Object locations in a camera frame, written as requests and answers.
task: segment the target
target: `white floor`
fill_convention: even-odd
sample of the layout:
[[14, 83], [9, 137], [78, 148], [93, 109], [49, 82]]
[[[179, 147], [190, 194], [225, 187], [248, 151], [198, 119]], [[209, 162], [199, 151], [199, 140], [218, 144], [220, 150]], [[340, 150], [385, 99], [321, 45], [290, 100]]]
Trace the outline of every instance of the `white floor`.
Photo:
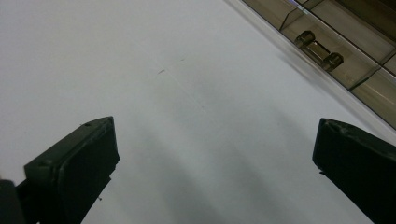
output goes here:
[[371, 223], [312, 162], [318, 121], [396, 132], [236, 0], [2, 1], [0, 176], [112, 115], [83, 223]]

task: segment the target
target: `white surface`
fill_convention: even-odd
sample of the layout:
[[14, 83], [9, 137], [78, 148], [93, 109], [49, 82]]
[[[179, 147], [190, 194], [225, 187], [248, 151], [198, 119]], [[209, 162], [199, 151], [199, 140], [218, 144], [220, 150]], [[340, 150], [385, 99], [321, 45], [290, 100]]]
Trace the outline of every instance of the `white surface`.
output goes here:
[[311, 161], [318, 121], [396, 133], [241, 6], [2, 1], [0, 175], [112, 115], [84, 223], [370, 223]]

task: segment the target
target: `black plastic part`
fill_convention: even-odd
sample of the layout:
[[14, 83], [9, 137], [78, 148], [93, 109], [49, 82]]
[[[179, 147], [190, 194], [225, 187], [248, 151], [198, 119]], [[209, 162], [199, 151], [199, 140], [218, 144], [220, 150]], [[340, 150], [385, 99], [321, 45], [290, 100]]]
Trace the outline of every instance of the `black plastic part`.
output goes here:
[[300, 49], [306, 47], [315, 41], [315, 39], [315, 34], [312, 31], [304, 31], [302, 34], [297, 36], [294, 40], [294, 44]]
[[341, 54], [334, 52], [331, 53], [327, 58], [325, 58], [320, 66], [325, 71], [331, 72], [343, 62], [344, 62], [344, 57]]
[[332, 72], [336, 67], [344, 62], [344, 57], [337, 53], [331, 53], [315, 38], [312, 31], [304, 31], [296, 37], [294, 45], [307, 54], [315, 63], [327, 72]]
[[344, 122], [321, 119], [315, 165], [374, 223], [396, 223], [396, 147]]
[[81, 223], [119, 160], [113, 118], [81, 125], [25, 165], [18, 193], [26, 222]]
[[0, 223], [25, 223], [17, 191], [9, 180], [0, 180]]

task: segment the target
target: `plastic compartment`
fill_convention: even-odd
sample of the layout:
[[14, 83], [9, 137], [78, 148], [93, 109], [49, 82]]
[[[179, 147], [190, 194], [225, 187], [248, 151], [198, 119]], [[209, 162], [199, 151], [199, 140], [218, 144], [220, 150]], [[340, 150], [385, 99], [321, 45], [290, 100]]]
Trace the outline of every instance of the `plastic compartment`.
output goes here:
[[280, 32], [291, 42], [295, 42], [305, 31], [314, 33], [316, 41], [327, 51], [338, 53], [344, 58], [344, 62], [330, 71], [330, 74], [347, 89], [352, 89], [369, 77], [378, 67], [373, 59], [348, 42], [331, 26], [301, 7], [294, 9], [280, 28]]
[[394, 41], [336, 1], [321, 1], [311, 9], [311, 12], [380, 64], [387, 61], [395, 50]]
[[396, 2], [243, 1], [396, 129]]
[[292, 0], [243, 0], [279, 30], [286, 16], [298, 5]]
[[380, 69], [352, 92], [396, 129], [396, 77], [393, 74]]
[[396, 55], [393, 55], [393, 57], [387, 61], [384, 65], [390, 72], [393, 73], [393, 75], [396, 75]]

